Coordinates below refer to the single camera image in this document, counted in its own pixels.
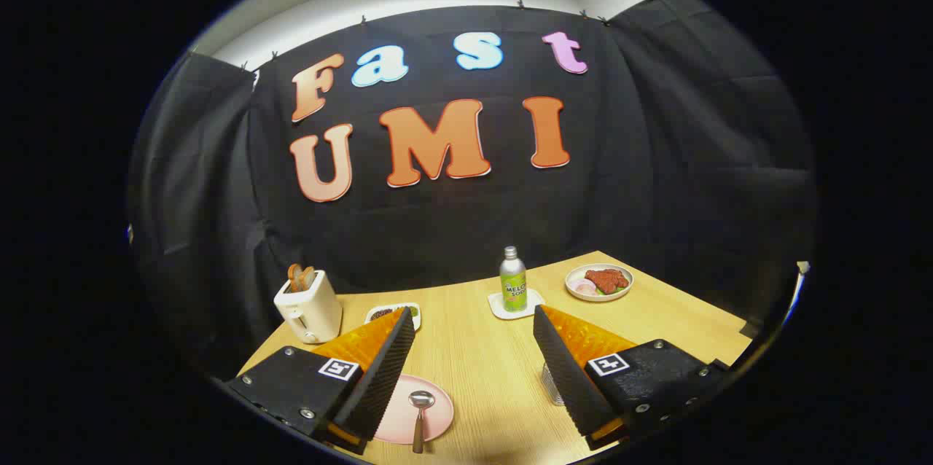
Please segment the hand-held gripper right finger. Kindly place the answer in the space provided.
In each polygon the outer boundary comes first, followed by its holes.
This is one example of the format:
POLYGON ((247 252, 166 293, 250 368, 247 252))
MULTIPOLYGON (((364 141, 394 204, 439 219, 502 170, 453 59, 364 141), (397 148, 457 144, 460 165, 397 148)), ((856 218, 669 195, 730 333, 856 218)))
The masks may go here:
POLYGON ((534 339, 564 408, 590 450, 662 431, 716 393, 730 371, 672 342, 633 343, 547 305, 534 309, 534 339))

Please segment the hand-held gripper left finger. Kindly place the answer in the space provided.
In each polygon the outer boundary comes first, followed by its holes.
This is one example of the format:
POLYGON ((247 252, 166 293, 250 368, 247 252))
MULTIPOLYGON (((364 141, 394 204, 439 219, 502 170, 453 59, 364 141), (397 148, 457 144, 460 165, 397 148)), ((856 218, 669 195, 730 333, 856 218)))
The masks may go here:
POLYGON ((362 454, 414 339, 411 309, 399 307, 319 348, 284 346, 225 385, 284 428, 362 454))

